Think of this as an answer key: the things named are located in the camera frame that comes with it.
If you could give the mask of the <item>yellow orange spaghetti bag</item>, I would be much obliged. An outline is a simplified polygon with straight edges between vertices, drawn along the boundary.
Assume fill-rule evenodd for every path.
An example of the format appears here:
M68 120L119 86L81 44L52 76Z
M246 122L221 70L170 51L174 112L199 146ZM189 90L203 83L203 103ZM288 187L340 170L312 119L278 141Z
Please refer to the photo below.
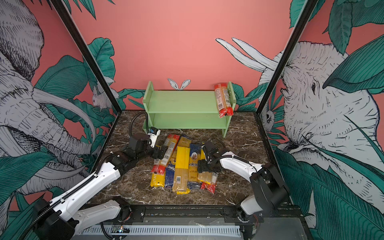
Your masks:
M198 161L198 180L202 183L211 185L213 183L213 173L203 171L205 160L205 153L201 150L201 157Z

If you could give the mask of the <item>small yellow pasta bag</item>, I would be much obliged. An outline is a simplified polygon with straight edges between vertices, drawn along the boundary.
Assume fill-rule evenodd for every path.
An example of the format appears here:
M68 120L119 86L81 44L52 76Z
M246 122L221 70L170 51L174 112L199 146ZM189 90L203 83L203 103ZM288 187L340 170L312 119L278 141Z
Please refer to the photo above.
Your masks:
M180 140L179 140L179 142L178 142L178 147L189 148L190 145L191 145L191 142L192 142L192 140L189 139L188 137L186 137L186 136L181 136L181 137L180 137Z

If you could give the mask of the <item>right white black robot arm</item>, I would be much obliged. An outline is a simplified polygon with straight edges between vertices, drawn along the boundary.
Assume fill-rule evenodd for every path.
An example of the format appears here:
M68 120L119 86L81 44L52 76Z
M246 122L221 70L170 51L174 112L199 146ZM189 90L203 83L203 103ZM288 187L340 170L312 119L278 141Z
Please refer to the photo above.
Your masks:
M256 221L274 214L290 196L290 189L278 169L271 163L265 165L250 162L235 155L228 149L218 149L212 142L202 146L204 159L198 162L198 172L220 173L228 170L247 180L253 190L241 203L236 205L231 219L241 223Z

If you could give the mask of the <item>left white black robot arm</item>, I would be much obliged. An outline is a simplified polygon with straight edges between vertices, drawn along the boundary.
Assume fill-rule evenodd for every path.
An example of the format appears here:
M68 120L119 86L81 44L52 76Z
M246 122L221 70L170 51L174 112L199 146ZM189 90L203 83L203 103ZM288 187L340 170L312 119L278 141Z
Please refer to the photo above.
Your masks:
M34 205L35 217L19 236L24 240L34 232L40 240L69 240L76 233L93 225L120 217L122 222L129 219L131 207L121 197L105 204L83 209L83 205L104 187L135 168L147 157L157 157L161 152L156 145L160 130L149 126L149 114L141 111L134 116L145 116L145 133L133 134L134 121L129 126L129 143L121 151L111 152L96 170L79 184L50 202L41 200Z

